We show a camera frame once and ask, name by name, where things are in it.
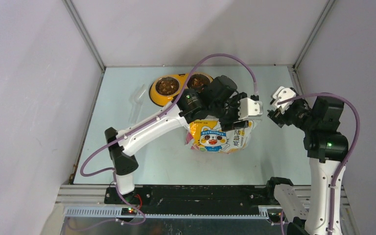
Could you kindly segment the colourful pet food bag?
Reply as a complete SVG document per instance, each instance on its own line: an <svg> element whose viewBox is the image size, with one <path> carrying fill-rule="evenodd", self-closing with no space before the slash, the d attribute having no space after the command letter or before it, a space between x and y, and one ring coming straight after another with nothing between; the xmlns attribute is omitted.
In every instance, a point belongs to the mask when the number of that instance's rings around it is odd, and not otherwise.
<svg viewBox="0 0 376 235"><path fill-rule="evenodd" d="M206 153L231 154L240 151L247 147L252 131L261 120L249 119L247 122L247 127L222 131L220 122L215 118L196 120L186 127L186 145L192 150Z"/></svg>

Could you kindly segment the clear plastic scoop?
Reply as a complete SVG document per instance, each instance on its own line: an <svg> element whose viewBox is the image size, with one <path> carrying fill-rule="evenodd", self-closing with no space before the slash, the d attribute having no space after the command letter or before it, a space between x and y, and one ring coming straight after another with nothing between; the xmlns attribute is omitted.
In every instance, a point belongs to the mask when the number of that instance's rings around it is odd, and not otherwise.
<svg viewBox="0 0 376 235"><path fill-rule="evenodd" d="M144 96L146 94L147 88L146 85L141 85L140 88L138 88L135 93L133 94L132 98L132 112L129 117L129 121L131 124L136 124L138 122L138 118L141 112L141 107L144 101Z"/></svg>

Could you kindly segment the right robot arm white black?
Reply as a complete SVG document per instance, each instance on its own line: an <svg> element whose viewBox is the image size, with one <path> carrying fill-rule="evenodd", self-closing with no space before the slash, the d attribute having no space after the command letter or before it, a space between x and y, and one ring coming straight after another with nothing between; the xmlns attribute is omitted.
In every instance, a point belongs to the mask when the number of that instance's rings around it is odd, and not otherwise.
<svg viewBox="0 0 376 235"><path fill-rule="evenodd" d="M309 158L311 195L308 212L298 212L279 186L265 191L268 203L281 203L288 216L289 235L340 235L340 205L343 160L349 151L347 138L338 132L344 102L328 96L316 98L312 108L304 99L291 102L285 111L270 110L268 117L279 127L293 125L305 133Z"/></svg>

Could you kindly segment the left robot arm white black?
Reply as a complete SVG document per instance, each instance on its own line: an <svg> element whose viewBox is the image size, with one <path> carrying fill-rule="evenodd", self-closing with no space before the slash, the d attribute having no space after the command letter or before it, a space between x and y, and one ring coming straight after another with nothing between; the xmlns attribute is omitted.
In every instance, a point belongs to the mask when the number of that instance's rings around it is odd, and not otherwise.
<svg viewBox="0 0 376 235"><path fill-rule="evenodd" d="M227 76L219 76L199 88L188 87L162 110L126 130L105 130L114 164L116 197L124 204L135 198L134 171L139 167L135 154L148 143L174 129L188 130L188 143L209 153L240 150L254 128L246 114L251 100Z"/></svg>

